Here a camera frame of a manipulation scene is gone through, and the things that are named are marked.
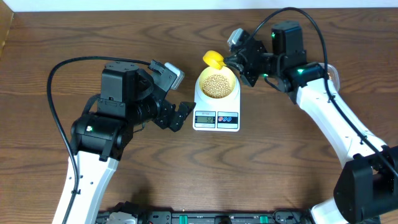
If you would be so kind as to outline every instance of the digital kitchen scale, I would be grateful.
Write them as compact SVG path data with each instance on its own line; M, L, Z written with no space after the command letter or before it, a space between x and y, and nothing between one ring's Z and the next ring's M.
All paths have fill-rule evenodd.
M224 98L211 98L202 91L203 82L214 74L228 77L232 92ZM239 131L241 127L241 87L238 78L227 67L221 70L208 67L195 85L193 128L197 131Z

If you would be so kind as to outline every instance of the black cable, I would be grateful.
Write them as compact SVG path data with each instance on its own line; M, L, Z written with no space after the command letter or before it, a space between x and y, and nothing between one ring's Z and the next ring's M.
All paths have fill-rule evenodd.
M70 160L72 162L72 166L73 166L73 173L75 175L75 185L73 186L72 196L70 197L68 208L67 208L67 211L65 213L65 216L63 218L62 223L66 223L67 222L70 210L72 209L73 202L75 201L76 194L78 194L79 173L78 173L78 169L77 169L76 160L75 160L75 158L73 156L72 149L71 149L71 147L69 145L69 142L68 142L67 135L65 134L65 132L64 132L64 130L62 128L61 122L60 122L60 120L58 118L57 112L55 111L54 102L52 100L52 94L51 94L51 83L52 83L52 78L55 75L55 72L60 67L62 67L63 65L66 65L68 63L71 63L71 62L77 62L77 61L82 61L82 60L113 60L113 61L120 61L120 62L132 62L132 63L141 63L143 65L150 65L150 63L148 63L148 62L143 62L143 61L140 61L140 60L131 60L131 59L114 58L114 57L102 57L102 56L87 56L87 57L77 57L77 58L71 58L71 59L68 59L68 60L64 60L63 62L58 63L51 70L51 72L49 74L49 79L47 80L47 99L49 101L50 110L51 110L52 116L54 117L55 124L57 125L57 127L58 127L58 129L59 129L59 131L61 133L62 139L63 139L63 141L64 141L64 143L65 143L65 145L66 145L66 147L68 149L69 158L70 158Z
M388 162L388 160L378 151L378 149L376 149L376 147L374 147L372 145L372 143L370 143L367 139L367 137L365 135L363 135L361 133L361 131L349 120L349 118L347 117L347 115L344 114L343 110L341 110L341 108L337 105L334 97L329 90L329 85L328 85L328 80L329 80L329 75L328 75L328 56L327 56L327 52L326 52L326 44L325 44L325 40L322 36L321 30L319 29L317 23L312 19L312 17L307 14L305 11L301 10L301 9L297 9L294 7L286 7L283 9L279 9L275 12L273 12L271 15L269 15L268 17L266 17L261 23L260 25L256 28L256 30L248 37L248 39L246 40L246 42L248 40L250 40L251 38L254 37L254 35L258 32L258 30L266 23L268 22L268 20L270 20L272 17L274 17L275 15L284 12L284 11L296 11L301 13L302 15L304 15L314 26L315 30L318 33L319 39L321 41L322 44L322 50L323 50L323 60L324 60L324 64L325 64L325 69L324 69L324 79L325 79L325 89L326 92L328 94L329 97L329 101L333 103L333 105L335 106L336 110L339 112L339 114L343 117L343 119L348 123L348 125L354 130L354 132L359 136L359 138L361 139L362 142L365 142L365 144L367 146L369 146L369 148L371 148L374 153L380 158L380 160L384 163L384 165L387 166L387 168L398 178L398 173L395 170L395 168L393 168L393 166L390 164L390 162Z

